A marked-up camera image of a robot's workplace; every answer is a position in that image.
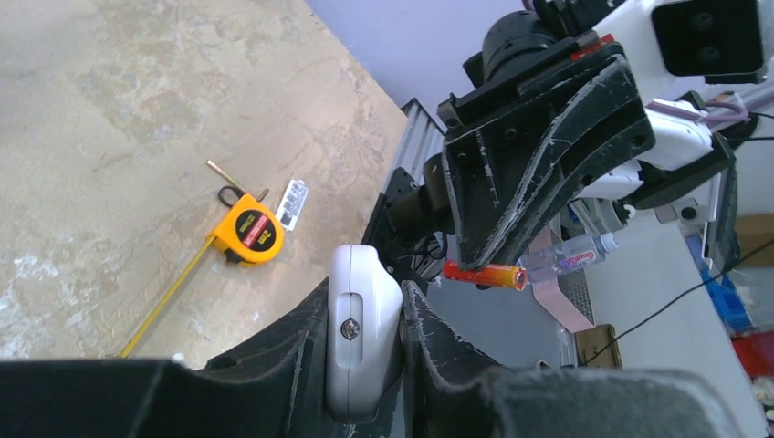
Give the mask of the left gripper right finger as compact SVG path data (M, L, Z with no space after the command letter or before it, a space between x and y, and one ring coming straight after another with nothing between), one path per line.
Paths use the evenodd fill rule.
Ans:
M739 437L702 378L677 370L511 369L402 283L410 437Z

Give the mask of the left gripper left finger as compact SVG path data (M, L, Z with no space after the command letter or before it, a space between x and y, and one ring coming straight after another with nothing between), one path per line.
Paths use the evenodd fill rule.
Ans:
M4 437L326 437L326 285L191 370L173 360L1 365Z

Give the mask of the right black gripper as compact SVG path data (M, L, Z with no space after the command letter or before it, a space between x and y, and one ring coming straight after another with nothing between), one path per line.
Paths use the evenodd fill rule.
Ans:
M654 146L610 35L493 31L464 68L473 91L437 110L464 269L516 261L586 185Z

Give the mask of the white remote control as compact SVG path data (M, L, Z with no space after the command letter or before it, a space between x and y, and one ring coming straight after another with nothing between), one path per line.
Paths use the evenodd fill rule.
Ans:
M338 422L370 422L401 374L403 293L370 245L342 245L329 266L325 397Z

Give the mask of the remote battery cover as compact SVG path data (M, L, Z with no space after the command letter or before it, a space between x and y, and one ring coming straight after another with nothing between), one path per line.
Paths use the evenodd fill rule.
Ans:
M295 230L308 195L309 188L303 180L289 181L276 212L279 223L286 231Z

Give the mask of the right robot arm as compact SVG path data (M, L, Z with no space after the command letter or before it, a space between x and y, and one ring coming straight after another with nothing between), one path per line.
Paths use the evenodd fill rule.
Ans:
M464 64L473 90L439 105L447 132L422 184L385 200L382 262L441 258L441 234L465 270L509 264L576 199L683 197L733 166L721 129L747 112L661 93L681 77L759 84L772 51L770 1L531 1L503 16Z

